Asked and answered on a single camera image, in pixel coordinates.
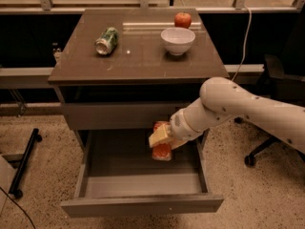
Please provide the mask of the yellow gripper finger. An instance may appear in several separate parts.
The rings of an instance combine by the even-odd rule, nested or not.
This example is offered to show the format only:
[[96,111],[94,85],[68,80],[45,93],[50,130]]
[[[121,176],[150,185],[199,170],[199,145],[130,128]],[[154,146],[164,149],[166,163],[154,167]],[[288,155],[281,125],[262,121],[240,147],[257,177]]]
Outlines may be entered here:
[[149,145],[151,148],[171,142],[173,139],[172,128],[169,123],[162,123],[156,127],[149,137]]
[[173,138],[171,141],[171,149],[172,150],[177,149],[177,148],[183,146],[184,144],[186,144],[185,140],[179,140],[179,139]]

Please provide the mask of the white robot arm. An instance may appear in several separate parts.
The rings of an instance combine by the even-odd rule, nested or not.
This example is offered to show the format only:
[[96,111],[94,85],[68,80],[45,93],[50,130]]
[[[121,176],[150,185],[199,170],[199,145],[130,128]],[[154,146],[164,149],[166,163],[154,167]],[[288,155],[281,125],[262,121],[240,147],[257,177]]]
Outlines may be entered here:
[[196,101],[159,126],[149,137],[149,145],[170,143],[175,149],[232,116],[246,118],[256,127],[305,153],[304,108],[251,94],[222,77],[206,80]]

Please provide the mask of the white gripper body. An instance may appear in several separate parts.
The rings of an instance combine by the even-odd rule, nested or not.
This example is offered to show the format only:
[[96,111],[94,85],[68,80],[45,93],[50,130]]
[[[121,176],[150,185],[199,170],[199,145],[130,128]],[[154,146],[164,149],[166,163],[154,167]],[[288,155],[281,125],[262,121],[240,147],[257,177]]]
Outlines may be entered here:
[[191,141],[202,135],[202,132],[197,132],[191,128],[184,116],[184,110],[180,109],[170,118],[172,135],[175,139],[181,141]]

